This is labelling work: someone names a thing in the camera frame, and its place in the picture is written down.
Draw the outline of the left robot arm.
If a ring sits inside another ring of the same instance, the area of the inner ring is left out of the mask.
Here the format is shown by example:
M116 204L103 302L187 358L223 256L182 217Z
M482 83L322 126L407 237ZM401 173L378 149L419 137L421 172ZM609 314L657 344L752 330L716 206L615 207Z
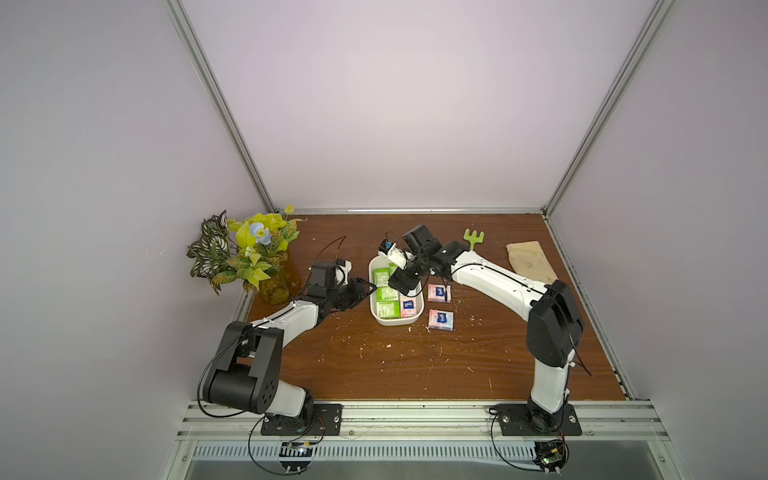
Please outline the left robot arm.
M352 278L350 271L346 260L318 262L286 307L260 321L230 323L202 375L198 398L248 413L311 422L312 394L280 379L283 349L329 315L352 309L376 292L374 283Z

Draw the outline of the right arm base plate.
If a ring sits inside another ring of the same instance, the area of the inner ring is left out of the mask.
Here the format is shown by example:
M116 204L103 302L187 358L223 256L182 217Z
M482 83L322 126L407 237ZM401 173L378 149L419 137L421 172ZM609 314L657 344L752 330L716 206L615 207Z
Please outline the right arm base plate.
M549 413L533 402L497 404L489 409L497 416L503 436L581 436L575 408L566 402Z

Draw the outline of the white storage box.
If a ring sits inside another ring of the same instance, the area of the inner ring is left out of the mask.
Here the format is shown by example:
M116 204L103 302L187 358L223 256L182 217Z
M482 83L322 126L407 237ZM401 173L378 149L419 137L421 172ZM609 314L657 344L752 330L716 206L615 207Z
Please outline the white storage box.
M421 286L407 294L390 287L383 280L394 272L394 264L387 258L374 257L368 265L369 281L376 287L369 297L370 313L382 326L394 327L415 323L425 310Z

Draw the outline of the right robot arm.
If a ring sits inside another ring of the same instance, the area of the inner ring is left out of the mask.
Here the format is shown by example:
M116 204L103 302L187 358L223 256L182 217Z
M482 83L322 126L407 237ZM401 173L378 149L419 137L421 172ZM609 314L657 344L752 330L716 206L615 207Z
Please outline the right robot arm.
M534 358L532 388L520 422L533 435L578 436L582 433L569 403L569 370L580 362L577 352L584 322L570 287L554 280L528 279L498 266L451 241L445 245L418 225L403 235L404 250L385 239L379 255L397 266L389 286L413 292L429 276L472 288L496 300L527 323L526 347Z

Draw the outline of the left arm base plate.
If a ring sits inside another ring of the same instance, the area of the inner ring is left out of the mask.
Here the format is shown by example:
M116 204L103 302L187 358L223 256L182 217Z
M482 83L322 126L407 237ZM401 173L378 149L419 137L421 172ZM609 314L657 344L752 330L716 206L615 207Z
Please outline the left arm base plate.
M340 403L314 404L297 417L267 413L260 427L262 436L338 436L343 419Z

